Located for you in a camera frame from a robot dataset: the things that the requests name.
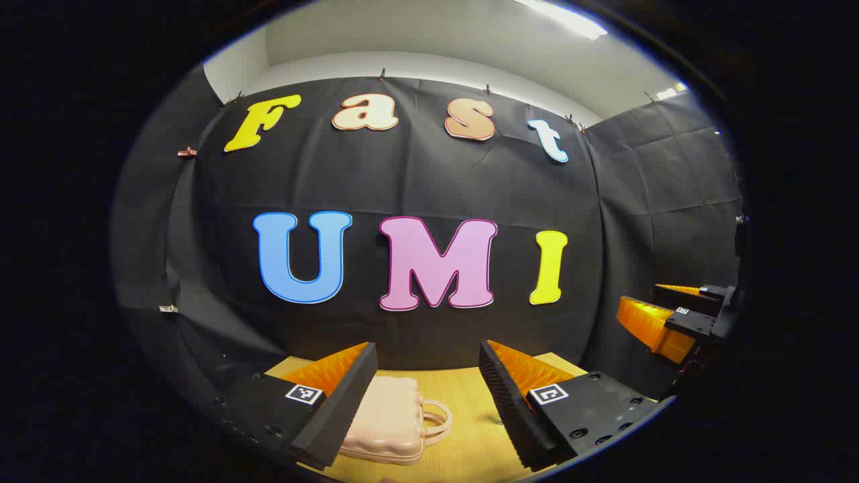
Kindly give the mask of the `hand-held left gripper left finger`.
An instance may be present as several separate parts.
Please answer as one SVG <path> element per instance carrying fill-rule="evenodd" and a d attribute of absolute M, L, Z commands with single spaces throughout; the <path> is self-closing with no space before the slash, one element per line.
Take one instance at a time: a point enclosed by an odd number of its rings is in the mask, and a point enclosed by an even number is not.
<path fill-rule="evenodd" d="M 217 418 L 274 461 L 325 470 L 377 368 L 376 345 L 364 342 L 286 375 L 258 372 L 215 397 Z"/>

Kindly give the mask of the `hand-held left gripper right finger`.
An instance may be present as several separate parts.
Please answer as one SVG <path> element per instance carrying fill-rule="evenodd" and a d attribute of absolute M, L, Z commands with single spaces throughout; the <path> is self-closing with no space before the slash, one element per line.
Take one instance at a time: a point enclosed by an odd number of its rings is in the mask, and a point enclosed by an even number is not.
<path fill-rule="evenodd" d="M 534 473 L 582 462 L 665 409 L 601 371 L 572 375 L 491 340 L 479 345 L 478 368 L 519 461 Z"/>

